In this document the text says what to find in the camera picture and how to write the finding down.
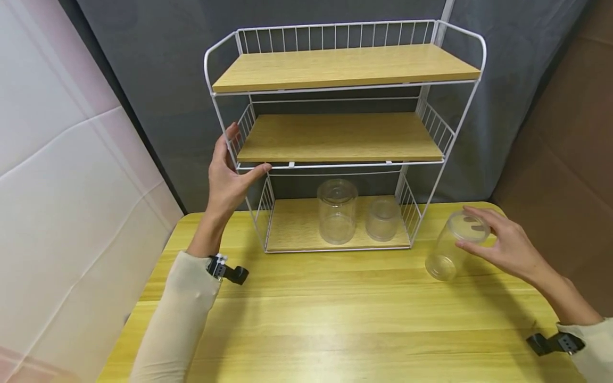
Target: transparent plastic container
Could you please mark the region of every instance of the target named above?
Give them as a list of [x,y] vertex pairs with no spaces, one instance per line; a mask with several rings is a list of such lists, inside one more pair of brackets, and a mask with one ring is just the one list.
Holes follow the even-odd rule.
[[387,242],[396,235],[400,208],[393,197],[377,197],[372,201],[366,218],[366,233],[375,241]]
[[347,243],[356,232],[357,189],[347,180],[328,180],[317,189],[319,234],[333,245]]
[[483,243],[490,227],[481,218],[465,211],[455,211],[438,235],[436,246],[425,260],[425,268],[439,281],[451,281],[461,269],[468,253],[458,247],[457,240]]

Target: black wrist strap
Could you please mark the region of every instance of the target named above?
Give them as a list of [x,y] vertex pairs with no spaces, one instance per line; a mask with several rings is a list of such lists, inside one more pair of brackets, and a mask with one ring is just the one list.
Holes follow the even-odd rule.
[[585,347],[585,343],[580,338],[569,333],[557,333],[549,339],[541,333],[536,333],[526,339],[526,342],[540,357],[552,352],[566,352],[573,355]]
[[209,258],[211,258],[211,263],[207,266],[207,271],[209,274],[219,280],[221,280],[221,278],[226,278],[232,283],[245,283],[245,280],[249,275],[249,270],[241,266],[231,268],[230,266],[226,265],[227,257],[224,257],[221,254],[209,256]]

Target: white wall panel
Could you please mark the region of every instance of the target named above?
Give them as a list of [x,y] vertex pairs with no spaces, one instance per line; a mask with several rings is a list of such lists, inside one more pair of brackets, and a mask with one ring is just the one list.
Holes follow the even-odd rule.
[[1,175],[86,117],[4,1],[0,25]]
[[61,6],[0,25],[0,382],[92,381],[182,213]]
[[[76,125],[0,178],[3,346],[26,352],[140,195],[93,130]],[[35,305],[24,302],[35,300]],[[26,325],[29,331],[15,332]]]

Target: left hand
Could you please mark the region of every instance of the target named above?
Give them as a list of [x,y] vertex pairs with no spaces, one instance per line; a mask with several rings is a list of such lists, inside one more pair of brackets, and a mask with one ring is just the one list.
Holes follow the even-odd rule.
[[[237,123],[226,129],[226,135],[230,142],[238,140],[240,133]],[[213,159],[208,167],[207,215],[229,219],[245,199],[249,187],[270,169],[272,165],[260,164],[246,174],[237,174],[222,135],[215,143]]]

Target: cardboard box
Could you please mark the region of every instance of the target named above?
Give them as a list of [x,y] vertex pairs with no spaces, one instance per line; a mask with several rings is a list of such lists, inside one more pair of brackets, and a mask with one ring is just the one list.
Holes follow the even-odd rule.
[[517,136],[493,200],[613,316],[613,2],[598,1]]

